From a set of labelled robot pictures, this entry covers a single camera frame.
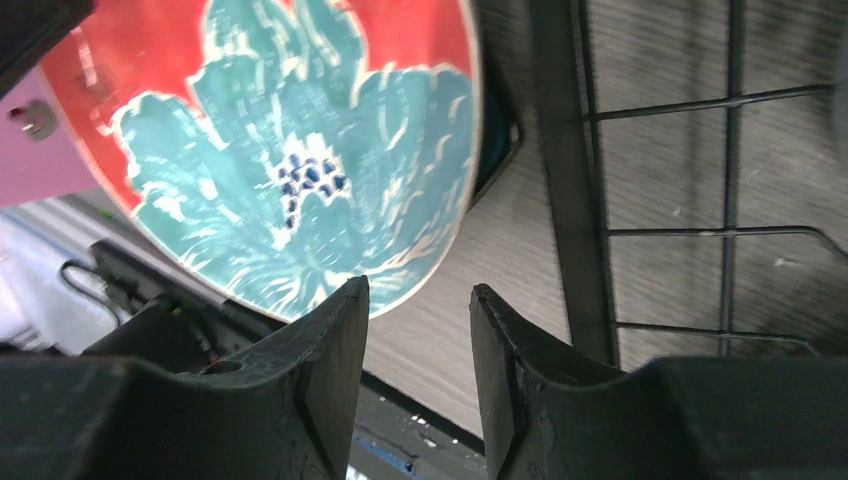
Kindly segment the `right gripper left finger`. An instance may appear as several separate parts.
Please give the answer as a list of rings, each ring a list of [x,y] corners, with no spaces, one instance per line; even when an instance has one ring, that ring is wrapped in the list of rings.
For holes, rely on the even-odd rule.
[[[129,357],[5,355],[5,479],[342,479],[369,284],[203,372]]]

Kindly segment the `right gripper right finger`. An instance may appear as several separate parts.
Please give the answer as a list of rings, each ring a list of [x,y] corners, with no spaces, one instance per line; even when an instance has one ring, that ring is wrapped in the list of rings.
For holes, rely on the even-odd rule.
[[[626,373],[485,284],[470,327],[492,479],[843,479],[845,359],[659,358]]]

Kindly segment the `red plate blue flower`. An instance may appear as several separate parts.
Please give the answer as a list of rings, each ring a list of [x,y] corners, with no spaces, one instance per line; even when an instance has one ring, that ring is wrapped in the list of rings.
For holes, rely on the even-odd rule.
[[[469,1],[99,1],[42,61],[100,187],[282,321],[352,277],[379,316],[447,255],[483,120]]]

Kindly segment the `black wire dish rack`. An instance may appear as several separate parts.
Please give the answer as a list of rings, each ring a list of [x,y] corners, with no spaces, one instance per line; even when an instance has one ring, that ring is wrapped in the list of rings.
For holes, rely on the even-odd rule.
[[[568,337],[671,355],[847,352],[847,5],[536,1]]]

